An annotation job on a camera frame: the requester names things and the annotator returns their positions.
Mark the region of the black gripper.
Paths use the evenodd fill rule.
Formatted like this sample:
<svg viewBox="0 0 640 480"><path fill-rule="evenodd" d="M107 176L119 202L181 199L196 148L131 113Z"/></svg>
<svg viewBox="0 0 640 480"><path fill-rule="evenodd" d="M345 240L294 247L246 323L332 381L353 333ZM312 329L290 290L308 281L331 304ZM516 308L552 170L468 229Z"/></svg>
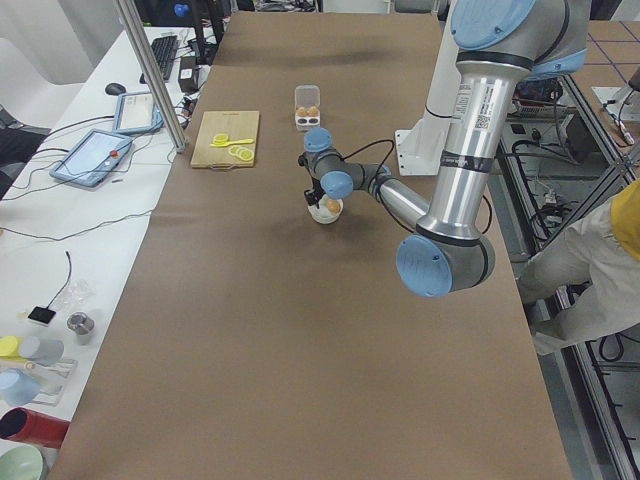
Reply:
<svg viewBox="0 0 640 480"><path fill-rule="evenodd" d="M315 188L305 190L304 197L308 206L318 206L321 200L321 194Z"/></svg>

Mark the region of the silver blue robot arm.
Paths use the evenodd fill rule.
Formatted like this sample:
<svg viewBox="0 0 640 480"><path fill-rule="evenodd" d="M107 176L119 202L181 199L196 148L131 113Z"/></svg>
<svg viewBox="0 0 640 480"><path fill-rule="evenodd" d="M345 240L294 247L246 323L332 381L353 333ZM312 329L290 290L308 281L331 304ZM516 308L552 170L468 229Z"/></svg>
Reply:
<svg viewBox="0 0 640 480"><path fill-rule="evenodd" d="M298 163L312 179L310 207L368 192L412 233L396 254L406 287L422 297L472 288L494 268L490 241L476 217L515 87L581 68L591 4L588 1L459 1L449 30L459 52L455 98L431 200L383 165L349 163L322 127L304 136Z"/></svg>

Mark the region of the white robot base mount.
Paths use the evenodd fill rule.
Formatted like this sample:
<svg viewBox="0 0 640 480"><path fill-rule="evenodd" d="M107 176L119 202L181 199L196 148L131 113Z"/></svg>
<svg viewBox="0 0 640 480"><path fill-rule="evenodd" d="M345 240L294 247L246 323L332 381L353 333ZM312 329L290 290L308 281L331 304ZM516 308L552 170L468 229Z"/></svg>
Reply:
<svg viewBox="0 0 640 480"><path fill-rule="evenodd" d="M430 150L431 144L422 139L418 128L396 130L396 157L402 176L436 176L440 166L440 155Z"/></svg>

